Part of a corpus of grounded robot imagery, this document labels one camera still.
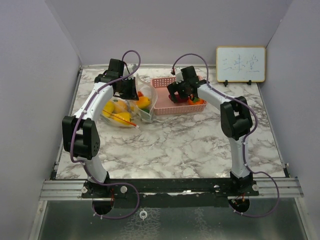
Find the yellow orange fruit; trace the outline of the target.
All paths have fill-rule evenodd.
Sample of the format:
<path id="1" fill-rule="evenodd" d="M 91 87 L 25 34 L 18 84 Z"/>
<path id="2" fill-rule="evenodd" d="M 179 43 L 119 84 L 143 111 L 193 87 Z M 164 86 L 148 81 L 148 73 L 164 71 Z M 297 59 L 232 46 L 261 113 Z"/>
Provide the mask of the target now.
<path id="1" fill-rule="evenodd" d="M 115 104 L 112 100 L 110 100 L 105 104 L 102 110 L 102 115 L 106 118 L 109 118 L 114 112 L 114 109 L 115 109 Z"/>

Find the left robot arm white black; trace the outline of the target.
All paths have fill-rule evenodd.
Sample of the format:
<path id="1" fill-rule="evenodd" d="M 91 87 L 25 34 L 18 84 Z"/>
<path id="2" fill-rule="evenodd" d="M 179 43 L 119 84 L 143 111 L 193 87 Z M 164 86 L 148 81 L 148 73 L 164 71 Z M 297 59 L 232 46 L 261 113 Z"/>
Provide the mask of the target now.
<path id="1" fill-rule="evenodd" d="M 82 164 L 88 181 L 94 183 L 94 193 L 101 198 L 110 193 L 111 186 L 109 173 L 98 157 L 101 142 L 96 122 L 115 94 L 123 100 L 139 99 L 133 73 L 123 60 L 112 58 L 108 69 L 95 78 L 93 89 L 81 108 L 62 120 L 63 148 L 73 163 Z"/>

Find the yellow bell pepper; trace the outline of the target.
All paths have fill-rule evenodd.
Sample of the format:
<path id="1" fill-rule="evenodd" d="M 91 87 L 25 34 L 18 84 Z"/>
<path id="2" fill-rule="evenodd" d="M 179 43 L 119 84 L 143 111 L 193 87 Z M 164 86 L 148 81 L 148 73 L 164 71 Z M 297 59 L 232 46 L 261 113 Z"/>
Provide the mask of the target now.
<path id="1" fill-rule="evenodd" d="M 129 112 L 114 113 L 112 119 L 123 125 L 131 124 L 131 114 Z"/>

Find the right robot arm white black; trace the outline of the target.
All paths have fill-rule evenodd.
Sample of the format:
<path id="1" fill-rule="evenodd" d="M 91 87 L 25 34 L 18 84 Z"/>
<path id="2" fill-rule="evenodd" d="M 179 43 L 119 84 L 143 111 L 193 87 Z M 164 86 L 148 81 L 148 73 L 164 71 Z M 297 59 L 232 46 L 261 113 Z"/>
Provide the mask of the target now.
<path id="1" fill-rule="evenodd" d="M 202 99 L 220 111 L 221 129 L 231 150 L 229 189 L 236 196 L 242 195 L 253 181 L 253 174 L 248 169 L 248 141 L 245 139 L 253 126 L 247 100 L 243 96 L 231 97 L 210 86 L 205 79 L 200 80 L 193 66 L 174 68 L 171 73 L 175 81 L 167 89 L 172 102 L 187 97 Z"/>

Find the clear bag red zipper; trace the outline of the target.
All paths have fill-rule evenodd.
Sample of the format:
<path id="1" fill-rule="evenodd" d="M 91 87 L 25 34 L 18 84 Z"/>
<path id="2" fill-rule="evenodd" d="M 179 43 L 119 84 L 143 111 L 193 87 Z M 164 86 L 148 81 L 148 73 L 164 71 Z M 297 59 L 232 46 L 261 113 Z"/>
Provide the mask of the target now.
<path id="1" fill-rule="evenodd" d="M 123 128 L 137 128 L 139 125 L 133 122 L 133 113 L 127 101 L 112 98 L 103 107 L 101 116 L 110 125 Z"/>

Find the orange green mango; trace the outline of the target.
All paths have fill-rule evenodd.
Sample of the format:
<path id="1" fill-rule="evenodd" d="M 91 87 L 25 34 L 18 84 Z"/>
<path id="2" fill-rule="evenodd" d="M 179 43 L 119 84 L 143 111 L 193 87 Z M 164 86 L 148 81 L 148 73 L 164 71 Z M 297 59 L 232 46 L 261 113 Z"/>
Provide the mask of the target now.
<path id="1" fill-rule="evenodd" d="M 141 96 L 138 98 L 136 105 L 139 109 L 146 109 L 150 106 L 151 100 L 147 96 Z"/>

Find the clear bag white zipper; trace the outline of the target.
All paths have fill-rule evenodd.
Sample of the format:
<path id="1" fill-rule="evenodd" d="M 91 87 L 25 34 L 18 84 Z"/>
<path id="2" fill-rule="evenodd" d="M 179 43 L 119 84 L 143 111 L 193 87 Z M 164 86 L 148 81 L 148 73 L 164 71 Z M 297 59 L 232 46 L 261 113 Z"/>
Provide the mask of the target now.
<path id="1" fill-rule="evenodd" d="M 134 112 L 145 123 L 153 121 L 154 109 L 158 100 L 158 93 L 149 82 L 144 81 L 136 75 L 136 90 L 138 100 L 133 102 Z"/>

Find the yellow orange peach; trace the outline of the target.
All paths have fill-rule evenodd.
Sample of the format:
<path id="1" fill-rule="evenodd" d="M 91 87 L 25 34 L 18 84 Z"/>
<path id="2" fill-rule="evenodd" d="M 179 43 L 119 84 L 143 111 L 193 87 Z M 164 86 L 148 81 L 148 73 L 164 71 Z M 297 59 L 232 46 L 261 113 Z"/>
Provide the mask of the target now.
<path id="1" fill-rule="evenodd" d="M 114 103 L 114 110 L 113 110 L 114 113 L 119 114 L 119 113 L 124 113 L 128 111 L 128 105 L 125 101 L 120 99 L 114 99 L 113 103 Z"/>

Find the dark red fruit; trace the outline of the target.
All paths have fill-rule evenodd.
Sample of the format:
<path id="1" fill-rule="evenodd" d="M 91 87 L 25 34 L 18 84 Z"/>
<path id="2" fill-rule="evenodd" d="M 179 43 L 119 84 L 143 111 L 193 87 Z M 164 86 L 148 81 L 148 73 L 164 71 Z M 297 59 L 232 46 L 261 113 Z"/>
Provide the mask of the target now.
<path id="1" fill-rule="evenodd" d="M 188 97 L 186 97 L 186 98 L 181 98 L 178 94 L 175 94 L 174 95 L 174 97 L 175 97 L 175 104 L 181 104 L 181 103 L 185 103 L 185 102 L 187 102 L 188 101 Z"/>

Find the orange persimmon green leaf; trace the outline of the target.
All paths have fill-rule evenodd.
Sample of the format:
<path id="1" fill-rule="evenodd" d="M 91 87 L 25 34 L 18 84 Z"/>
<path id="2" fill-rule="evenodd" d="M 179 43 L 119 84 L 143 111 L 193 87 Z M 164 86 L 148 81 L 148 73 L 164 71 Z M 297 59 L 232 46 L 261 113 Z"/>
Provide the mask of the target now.
<path id="1" fill-rule="evenodd" d="M 189 98 L 187 102 L 189 105 L 193 106 L 193 105 L 202 105 L 205 101 L 201 98 L 195 97 L 194 99 Z"/>

